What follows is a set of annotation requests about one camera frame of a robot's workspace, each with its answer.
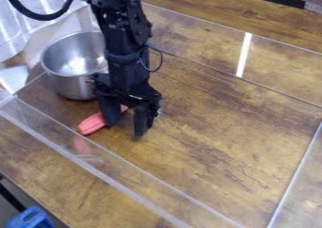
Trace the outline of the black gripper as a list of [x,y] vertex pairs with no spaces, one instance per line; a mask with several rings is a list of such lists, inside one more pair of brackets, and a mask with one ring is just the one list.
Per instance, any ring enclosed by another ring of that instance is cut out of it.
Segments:
[[106,54],[109,73],[97,73],[95,95],[105,121],[114,126],[121,119],[121,106],[135,109],[135,138],[142,138],[160,116],[162,94],[150,85],[150,55]]

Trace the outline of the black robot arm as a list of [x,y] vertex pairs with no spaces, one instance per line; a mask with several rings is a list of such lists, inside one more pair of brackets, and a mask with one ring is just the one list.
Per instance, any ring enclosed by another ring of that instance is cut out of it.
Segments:
[[142,138],[160,116],[162,94],[150,85],[149,39],[153,24],[141,0],[81,0],[91,6],[105,38],[109,72],[94,75],[95,95],[109,124],[119,122],[123,106],[134,109],[134,136]]

